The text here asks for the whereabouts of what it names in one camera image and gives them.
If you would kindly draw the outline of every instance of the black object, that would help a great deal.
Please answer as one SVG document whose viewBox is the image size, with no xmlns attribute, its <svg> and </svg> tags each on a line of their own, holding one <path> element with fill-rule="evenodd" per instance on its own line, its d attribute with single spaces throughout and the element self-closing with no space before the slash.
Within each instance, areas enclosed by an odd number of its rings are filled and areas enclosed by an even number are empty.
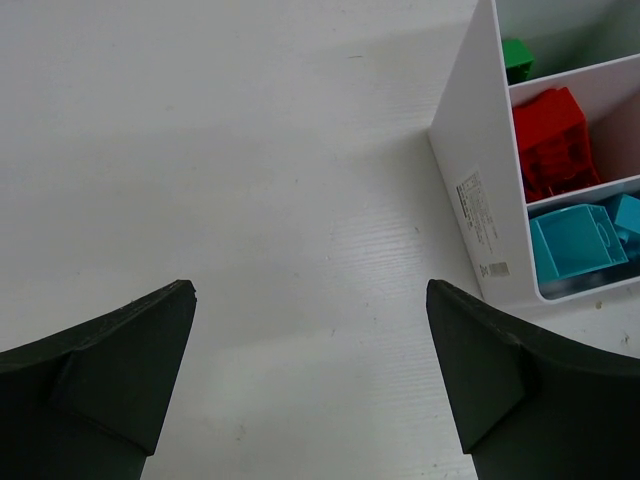
<svg viewBox="0 0 640 480">
<path fill-rule="evenodd" d="M 191 282 L 177 281 L 0 354 L 0 479 L 139 479 L 195 306 Z"/>
<path fill-rule="evenodd" d="M 640 361 L 561 337 L 443 281 L 427 311 L 480 480 L 640 478 Z"/>
</svg>

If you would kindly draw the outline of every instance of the red plastic block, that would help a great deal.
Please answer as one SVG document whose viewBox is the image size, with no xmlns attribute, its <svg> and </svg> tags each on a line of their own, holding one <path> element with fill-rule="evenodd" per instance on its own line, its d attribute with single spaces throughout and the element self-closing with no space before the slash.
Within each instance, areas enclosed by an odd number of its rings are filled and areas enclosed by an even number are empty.
<svg viewBox="0 0 640 480">
<path fill-rule="evenodd" d="M 568 88 L 515 107 L 513 122 L 527 202 L 600 183 L 587 119 Z"/>
</svg>

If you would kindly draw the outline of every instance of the barcode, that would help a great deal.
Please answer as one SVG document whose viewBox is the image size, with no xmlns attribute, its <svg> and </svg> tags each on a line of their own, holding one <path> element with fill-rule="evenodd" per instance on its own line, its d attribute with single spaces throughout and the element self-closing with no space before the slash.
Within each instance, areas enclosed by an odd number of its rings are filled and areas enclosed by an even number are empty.
<svg viewBox="0 0 640 480">
<path fill-rule="evenodd" d="M 509 272 L 509 265 L 507 262 L 492 263 L 489 265 L 489 273 L 492 277 L 508 277 L 511 275 Z"/>
</svg>

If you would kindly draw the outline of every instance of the blue plastic block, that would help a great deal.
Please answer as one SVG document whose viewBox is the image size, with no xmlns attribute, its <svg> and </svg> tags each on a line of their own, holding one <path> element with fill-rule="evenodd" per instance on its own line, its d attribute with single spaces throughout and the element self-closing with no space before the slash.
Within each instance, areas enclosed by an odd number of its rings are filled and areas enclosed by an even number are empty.
<svg viewBox="0 0 640 480">
<path fill-rule="evenodd" d="M 640 243 L 640 200 L 631 195 L 617 195 L 606 207 L 622 244 Z"/>
<path fill-rule="evenodd" d="M 576 205 L 534 218 L 529 224 L 538 283 L 629 261 L 605 207 Z"/>
</svg>

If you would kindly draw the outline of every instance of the divided organizer box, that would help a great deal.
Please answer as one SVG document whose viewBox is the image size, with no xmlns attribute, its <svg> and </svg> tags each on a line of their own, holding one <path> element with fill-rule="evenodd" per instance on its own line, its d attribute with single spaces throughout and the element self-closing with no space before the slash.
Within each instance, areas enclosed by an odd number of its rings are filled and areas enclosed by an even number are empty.
<svg viewBox="0 0 640 480">
<path fill-rule="evenodd" d="M 535 63 L 509 86 L 501 40 Z M 512 108 L 568 87 L 584 111 L 602 184 L 527 204 Z M 479 0 L 429 137 L 485 300 L 507 311 L 640 281 L 640 262 L 548 288 L 536 279 L 529 220 L 640 194 L 640 1 Z"/>
</svg>

